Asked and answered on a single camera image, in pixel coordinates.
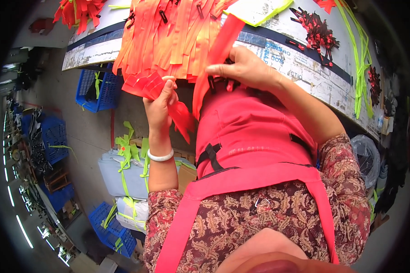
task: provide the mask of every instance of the woman's arm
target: woman's arm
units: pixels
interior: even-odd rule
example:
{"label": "woman's arm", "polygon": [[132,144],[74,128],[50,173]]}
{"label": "woman's arm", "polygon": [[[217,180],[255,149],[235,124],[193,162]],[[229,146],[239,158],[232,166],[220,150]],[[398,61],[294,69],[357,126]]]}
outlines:
{"label": "woman's arm", "polygon": [[[161,94],[155,101],[143,98],[146,109],[147,120],[149,122],[149,150],[153,156],[166,156],[172,150],[169,137],[169,128],[172,119],[169,117],[168,105],[178,101],[175,92],[176,84],[174,77],[163,77],[166,84]],[[178,177],[174,158],[167,161],[150,161],[149,168],[149,192],[177,189]]]}
{"label": "woman's arm", "polygon": [[235,79],[246,86],[271,92],[295,115],[319,145],[336,135],[345,133],[339,119],[328,106],[265,64],[246,47],[232,48],[230,58],[235,62],[234,64],[213,65],[207,67],[205,71],[211,75]]}

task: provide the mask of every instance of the woman's right hand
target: woman's right hand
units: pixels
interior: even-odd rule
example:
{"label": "woman's right hand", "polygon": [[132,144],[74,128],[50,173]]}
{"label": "woman's right hand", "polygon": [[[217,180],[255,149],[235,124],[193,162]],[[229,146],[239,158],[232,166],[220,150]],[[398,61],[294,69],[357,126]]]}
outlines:
{"label": "woman's right hand", "polygon": [[248,87],[270,91],[281,81],[282,75],[268,66],[255,53],[244,46],[233,47],[230,59],[234,64],[217,64],[205,69],[209,75],[235,79]]}

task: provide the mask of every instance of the red fabric strip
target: red fabric strip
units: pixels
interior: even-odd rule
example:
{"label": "red fabric strip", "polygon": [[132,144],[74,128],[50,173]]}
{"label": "red fabric strip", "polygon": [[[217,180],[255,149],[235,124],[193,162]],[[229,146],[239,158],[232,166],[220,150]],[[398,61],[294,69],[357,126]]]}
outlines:
{"label": "red fabric strip", "polygon": [[[220,30],[220,33],[218,34],[211,50],[208,53],[208,60],[205,63],[206,66],[223,63],[225,61],[243,26],[243,21],[232,14],[228,15],[225,24]],[[202,100],[204,95],[208,91],[208,88],[208,74],[203,71],[197,78],[195,90],[193,93],[193,115],[197,120],[199,120],[200,110],[202,108]]]}

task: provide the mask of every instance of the black strap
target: black strap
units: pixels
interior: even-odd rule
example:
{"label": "black strap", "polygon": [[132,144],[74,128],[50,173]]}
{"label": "black strap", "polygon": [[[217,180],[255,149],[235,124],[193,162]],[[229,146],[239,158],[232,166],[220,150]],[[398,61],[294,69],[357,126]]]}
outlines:
{"label": "black strap", "polygon": [[211,161],[211,167],[213,167],[214,171],[218,171],[220,169],[223,169],[222,166],[217,162],[216,154],[213,148],[213,145],[211,143],[208,143],[208,145],[205,148],[205,151],[208,153],[209,160]]}
{"label": "black strap", "polygon": [[294,143],[298,143],[301,145],[310,155],[311,159],[314,160],[313,158],[313,153],[311,152],[310,146],[304,142],[299,136],[295,134],[290,134],[290,140],[293,141]]}
{"label": "black strap", "polygon": [[[214,145],[213,146],[214,153],[218,152],[221,148],[222,148],[222,146],[220,145],[220,143],[217,143],[216,145]],[[205,149],[205,151],[203,151],[201,153],[201,155],[199,156],[199,159],[197,159],[196,168],[199,166],[200,163],[202,163],[203,161],[205,161],[208,158],[209,158],[209,156],[208,156],[208,153]]]}

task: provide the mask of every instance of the woman's left hand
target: woman's left hand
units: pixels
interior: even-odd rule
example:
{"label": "woman's left hand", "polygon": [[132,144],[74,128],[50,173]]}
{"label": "woman's left hand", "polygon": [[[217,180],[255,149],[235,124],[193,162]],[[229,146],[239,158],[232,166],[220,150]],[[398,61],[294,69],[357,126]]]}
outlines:
{"label": "woman's left hand", "polygon": [[179,98],[175,92],[177,89],[173,76],[164,76],[163,80],[166,82],[159,97],[152,101],[143,98],[144,108],[146,109],[147,121],[149,122],[149,131],[158,133],[168,133],[172,118],[169,116],[168,106],[173,105]]}

